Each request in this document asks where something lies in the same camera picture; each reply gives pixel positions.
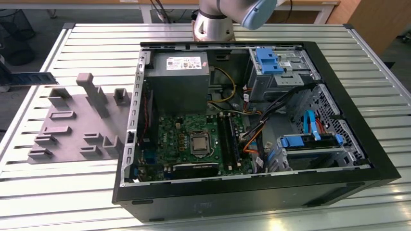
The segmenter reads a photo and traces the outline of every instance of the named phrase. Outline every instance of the slotted aluminum worktable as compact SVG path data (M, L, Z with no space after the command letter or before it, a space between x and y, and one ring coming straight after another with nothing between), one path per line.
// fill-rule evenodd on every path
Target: slotted aluminum worktable
M0 229L290 230L411 229L411 97L354 30L330 25L266 25L237 39L315 41L346 86L402 178L329 207L143 225L111 204L117 160L30 165L27 153L51 105L48 86L32 87L0 144ZM139 43L193 40L191 25L78 24L64 29L42 71L71 94L91 72L105 92L133 92Z

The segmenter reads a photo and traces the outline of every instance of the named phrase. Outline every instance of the motherboard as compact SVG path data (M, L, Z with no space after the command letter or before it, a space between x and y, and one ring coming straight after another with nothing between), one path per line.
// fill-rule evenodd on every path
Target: motherboard
M243 132L239 114L161 117L157 150L145 150L145 181L250 174L251 158L239 144Z

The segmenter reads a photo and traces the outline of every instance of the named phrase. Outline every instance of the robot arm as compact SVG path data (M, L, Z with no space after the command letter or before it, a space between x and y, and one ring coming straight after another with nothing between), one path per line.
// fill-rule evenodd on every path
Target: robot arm
M201 0L194 33L201 41L230 41L233 21L255 30L267 22L277 0Z

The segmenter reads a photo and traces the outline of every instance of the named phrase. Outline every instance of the expansion slot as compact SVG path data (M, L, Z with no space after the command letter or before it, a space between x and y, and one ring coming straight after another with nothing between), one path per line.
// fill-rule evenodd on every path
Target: expansion slot
M239 143L238 143L238 137L237 137L237 131L235 131L233 119L231 119L230 116L229 116L229 124L230 124L230 131L231 131L231 136L229 137L229 141L230 141L231 147L233 147L235 163L238 163L238 167L239 167L241 166Z
M221 147L222 147L225 169L233 170L233 158L231 158L230 142L229 142L229 139L227 139L229 130L226 130L226 119L225 119L223 113L219 114L218 126L219 126L219 140L221 140Z
M231 114L219 114L218 125L225 167L233 170L233 167L241 167L241 152L235 127L230 115Z

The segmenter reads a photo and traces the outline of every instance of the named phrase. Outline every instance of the power supply label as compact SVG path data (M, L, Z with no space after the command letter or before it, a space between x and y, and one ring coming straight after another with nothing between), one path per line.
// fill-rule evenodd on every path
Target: power supply label
M201 57L170 57L167 59L167 70L202 69Z

